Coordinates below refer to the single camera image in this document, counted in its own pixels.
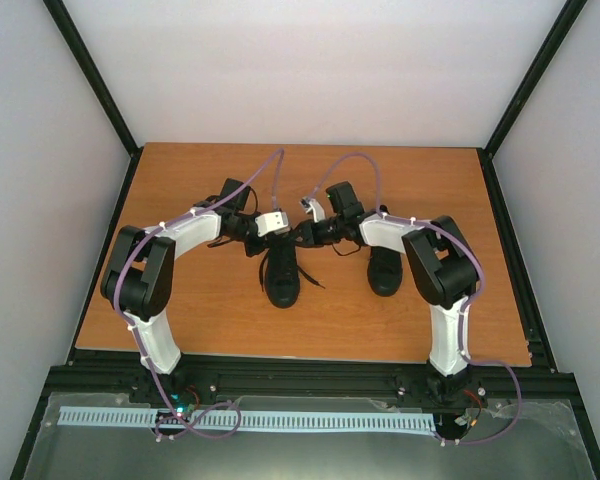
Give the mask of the black sneaker one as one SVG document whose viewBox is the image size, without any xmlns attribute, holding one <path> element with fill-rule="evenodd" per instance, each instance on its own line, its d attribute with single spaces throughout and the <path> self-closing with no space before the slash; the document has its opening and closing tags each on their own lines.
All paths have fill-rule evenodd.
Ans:
<svg viewBox="0 0 600 480">
<path fill-rule="evenodd" d="M 259 266 L 261 289 L 270 303 L 279 309 L 291 308 L 298 300 L 300 277 L 324 288 L 298 265 L 296 246 L 296 239 L 290 234 L 274 237 Z"/>
</svg>

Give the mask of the black sneaker with laces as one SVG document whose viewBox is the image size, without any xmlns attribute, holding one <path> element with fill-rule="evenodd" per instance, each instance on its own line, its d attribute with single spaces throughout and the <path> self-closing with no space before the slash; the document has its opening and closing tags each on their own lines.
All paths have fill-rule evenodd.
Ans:
<svg viewBox="0 0 600 480">
<path fill-rule="evenodd" d="M 401 254 L 384 247 L 371 247 L 367 279 L 376 295 L 390 297 L 396 294 L 403 280 Z"/>
</svg>

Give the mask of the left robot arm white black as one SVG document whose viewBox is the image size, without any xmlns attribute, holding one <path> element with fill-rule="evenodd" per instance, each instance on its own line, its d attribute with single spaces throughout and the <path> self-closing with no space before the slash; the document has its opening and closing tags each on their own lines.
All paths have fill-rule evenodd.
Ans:
<svg viewBox="0 0 600 480">
<path fill-rule="evenodd" d="M 157 374 L 152 388 L 166 402 L 181 400 L 188 378 L 176 368 L 181 358 L 169 326 L 166 307 L 171 297 L 175 261 L 190 250 L 238 242 L 253 257 L 267 247 L 258 235 L 257 210 L 244 211 L 257 194 L 228 178 L 218 195 L 194 204 L 185 214 L 157 226 L 122 227 L 103 275 L 100 291 L 123 315 L 141 355 L 141 364 Z"/>
</svg>

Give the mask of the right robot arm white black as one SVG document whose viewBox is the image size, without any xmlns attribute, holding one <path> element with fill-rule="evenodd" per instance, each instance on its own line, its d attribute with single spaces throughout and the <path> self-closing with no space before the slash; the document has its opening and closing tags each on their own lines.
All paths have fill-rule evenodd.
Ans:
<svg viewBox="0 0 600 480">
<path fill-rule="evenodd" d="M 300 200 L 311 216 L 296 228 L 300 244 L 320 247 L 347 240 L 373 249 L 392 266 L 406 257 L 430 311 L 426 391 L 434 403 L 450 403 L 470 382 L 468 316 L 484 277 L 456 222 L 450 216 L 426 221 L 366 210 L 348 182 L 329 187 L 327 197 L 334 211 L 331 217 L 315 198 Z"/>
</svg>

